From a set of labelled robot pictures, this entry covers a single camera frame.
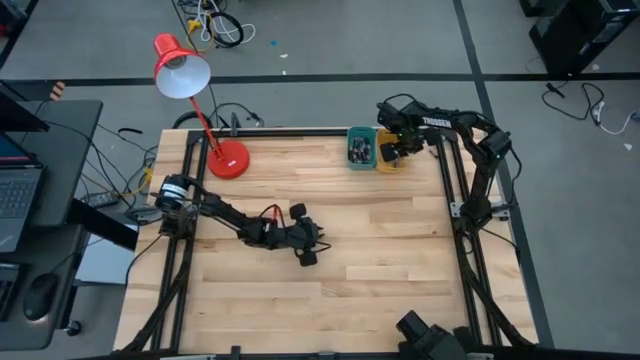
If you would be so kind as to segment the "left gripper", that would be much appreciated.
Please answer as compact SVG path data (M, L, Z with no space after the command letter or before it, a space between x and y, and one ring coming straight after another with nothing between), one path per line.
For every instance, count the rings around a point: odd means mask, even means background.
M294 225L278 227L274 220L261 218L248 226L248 245L267 250L292 248L297 251L297 259L302 267L316 265L317 254L311 250L321 238L321 228L307 215L304 203L296 203L289 208L289 216Z

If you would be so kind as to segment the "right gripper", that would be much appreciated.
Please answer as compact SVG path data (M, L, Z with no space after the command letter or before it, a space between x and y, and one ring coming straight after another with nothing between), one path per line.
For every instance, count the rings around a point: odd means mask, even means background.
M401 128L396 134L397 142L379 146L384 162L394 162L424 149L425 138L420 128Z

